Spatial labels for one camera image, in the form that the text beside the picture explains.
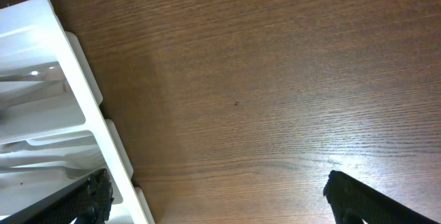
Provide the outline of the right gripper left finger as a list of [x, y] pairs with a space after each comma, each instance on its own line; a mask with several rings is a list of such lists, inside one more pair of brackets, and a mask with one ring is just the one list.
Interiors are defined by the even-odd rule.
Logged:
[[110, 175], [99, 169], [31, 205], [26, 223], [105, 223], [113, 201]]

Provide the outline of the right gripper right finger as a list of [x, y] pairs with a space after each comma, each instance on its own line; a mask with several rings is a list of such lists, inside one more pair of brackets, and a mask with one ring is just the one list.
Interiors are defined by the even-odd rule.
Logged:
[[323, 195], [336, 224], [438, 224], [341, 171], [330, 171]]

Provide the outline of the steel fork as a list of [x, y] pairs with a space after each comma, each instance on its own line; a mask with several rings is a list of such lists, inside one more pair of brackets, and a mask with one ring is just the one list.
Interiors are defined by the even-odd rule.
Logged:
[[17, 141], [14, 143], [1, 144], [1, 154], [22, 152], [22, 151], [39, 151], [65, 147], [76, 147], [83, 145], [96, 145], [93, 136], [76, 137], [75, 139], [52, 139], [49, 141]]

